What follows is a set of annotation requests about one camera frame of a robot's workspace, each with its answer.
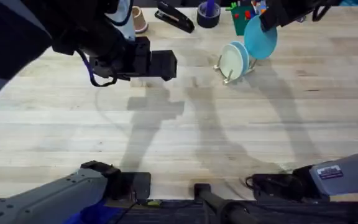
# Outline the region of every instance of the blue cable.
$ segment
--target blue cable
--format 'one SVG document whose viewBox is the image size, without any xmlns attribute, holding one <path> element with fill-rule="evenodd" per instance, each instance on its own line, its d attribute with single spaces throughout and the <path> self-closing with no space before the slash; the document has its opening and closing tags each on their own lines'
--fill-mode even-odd
<svg viewBox="0 0 358 224">
<path fill-rule="evenodd" d="M 107 83 L 102 84 L 102 85 L 100 85 L 98 82 L 96 82 L 96 80 L 94 79 L 92 66 L 91 66 L 90 62 L 88 61 L 88 59 L 86 58 L 86 55 L 84 54 L 84 52 L 82 52 L 80 49 L 77 49 L 76 52 L 80 55 L 82 61 L 84 62 L 85 67 L 86 67 L 86 69 L 88 70 L 88 73 L 89 73 L 89 79 L 90 79 L 90 81 L 91 81 L 93 86 L 106 87 L 106 86 L 109 86 L 109 85 L 116 84 L 117 78 L 113 78 L 113 80 L 111 82 L 107 82 Z"/>
</svg>

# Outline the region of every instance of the white plate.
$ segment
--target white plate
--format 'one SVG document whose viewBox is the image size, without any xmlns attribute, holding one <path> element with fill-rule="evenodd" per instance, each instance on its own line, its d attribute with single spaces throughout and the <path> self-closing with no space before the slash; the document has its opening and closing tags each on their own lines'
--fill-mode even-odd
<svg viewBox="0 0 358 224">
<path fill-rule="evenodd" d="M 230 79 L 234 80 L 241 76 L 244 62 L 240 50 L 232 44 L 227 44 L 222 49 L 222 58 L 219 67 L 222 74 L 227 78 L 233 70 Z"/>
</svg>

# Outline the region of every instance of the tape roll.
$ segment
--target tape roll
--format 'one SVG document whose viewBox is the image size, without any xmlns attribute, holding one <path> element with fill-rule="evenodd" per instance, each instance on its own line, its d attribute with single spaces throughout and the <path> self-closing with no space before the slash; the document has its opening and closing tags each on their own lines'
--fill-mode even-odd
<svg viewBox="0 0 358 224">
<path fill-rule="evenodd" d="M 204 28 L 213 28 L 219 23 L 221 15 L 221 6 L 214 3 L 214 9 L 212 16 L 206 16 L 206 5 L 207 2 L 203 2 L 198 6 L 197 9 L 197 23 Z"/>
</svg>

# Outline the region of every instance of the blue plate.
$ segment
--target blue plate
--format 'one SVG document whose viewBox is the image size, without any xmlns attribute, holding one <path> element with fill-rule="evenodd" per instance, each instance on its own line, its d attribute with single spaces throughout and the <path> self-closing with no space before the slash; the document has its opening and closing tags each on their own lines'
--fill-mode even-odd
<svg viewBox="0 0 358 224">
<path fill-rule="evenodd" d="M 245 72 L 248 70 L 248 66 L 249 66 L 248 51 L 247 51 L 246 47 L 244 46 L 244 44 L 242 44 L 239 41 L 233 41 L 230 44 L 234 45 L 235 47 L 237 47 L 240 50 L 240 53 L 242 56 L 242 61 L 243 61 L 241 74 L 245 74 Z"/>
<path fill-rule="evenodd" d="M 247 24 L 244 31 L 244 45 L 248 54 L 256 59 L 265 59 L 269 57 L 277 45 L 277 28 L 271 28 L 263 32 L 259 15 L 253 17 Z"/>
</svg>

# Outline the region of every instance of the gray robot arm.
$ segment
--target gray robot arm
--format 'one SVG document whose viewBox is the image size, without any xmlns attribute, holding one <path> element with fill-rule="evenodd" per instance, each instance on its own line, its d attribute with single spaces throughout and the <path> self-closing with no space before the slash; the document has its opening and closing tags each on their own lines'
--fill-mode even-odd
<svg viewBox="0 0 358 224">
<path fill-rule="evenodd" d="M 83 208 L 98 203 L 107 184 L 108 179 L 100 172 L 79 169 L 62 179 L 0 200 L 0 224 L 63 223 Z"/>
</svg>

